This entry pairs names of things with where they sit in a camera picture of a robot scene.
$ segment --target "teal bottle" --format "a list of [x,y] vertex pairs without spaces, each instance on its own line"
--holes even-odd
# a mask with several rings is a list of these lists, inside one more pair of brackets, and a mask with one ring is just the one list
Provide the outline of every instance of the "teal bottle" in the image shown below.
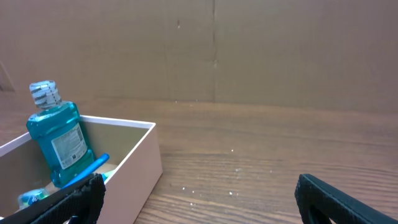
[[26,127],[39,143],[52,182],[61,188],[93,163],[95,157],[81,131],[76,104],[61,100],[55,82],[32,83],[29,88],[41,110],[30,116]]

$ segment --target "small plastic bottle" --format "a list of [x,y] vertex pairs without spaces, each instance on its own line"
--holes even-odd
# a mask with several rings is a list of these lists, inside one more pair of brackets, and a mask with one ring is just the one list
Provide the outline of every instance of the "small plastic bottle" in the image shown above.
[[94,162],[94,154],[83,135],[76,104],[62,101],[54,81],[29,86],[35,104],[41,109],[26,123],[51,169],[51,180],[63,187]]

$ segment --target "table surface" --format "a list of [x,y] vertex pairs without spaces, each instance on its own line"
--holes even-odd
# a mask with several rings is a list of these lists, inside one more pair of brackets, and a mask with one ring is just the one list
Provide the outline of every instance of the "table surface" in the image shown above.
[[[34,110],[0,99],[4,144]],[[398,114],[120,98],[78,107],[157,123],[164,173],[136,223],[301,223],[303,173],[398,219]]]

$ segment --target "box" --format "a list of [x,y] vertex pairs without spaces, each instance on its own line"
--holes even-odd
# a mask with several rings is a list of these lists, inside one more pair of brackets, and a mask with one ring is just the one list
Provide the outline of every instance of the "box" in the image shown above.
[[[132,224],[162,174],[155,123],[81,116],[80,126],[96,156],[108,153],[117,165],[105,181],[98,223]],[[45,187],[50,170],[29,133],[0,147],[0,217],[18,210],[17,197]]]

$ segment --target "bottle label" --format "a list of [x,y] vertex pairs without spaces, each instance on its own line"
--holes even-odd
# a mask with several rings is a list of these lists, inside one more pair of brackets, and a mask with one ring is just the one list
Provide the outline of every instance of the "bottle label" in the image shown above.
[[79,123],[67,133],[53,139],[51,143],[62,169],[72,166],[87,151],[86,141],[81,133]]

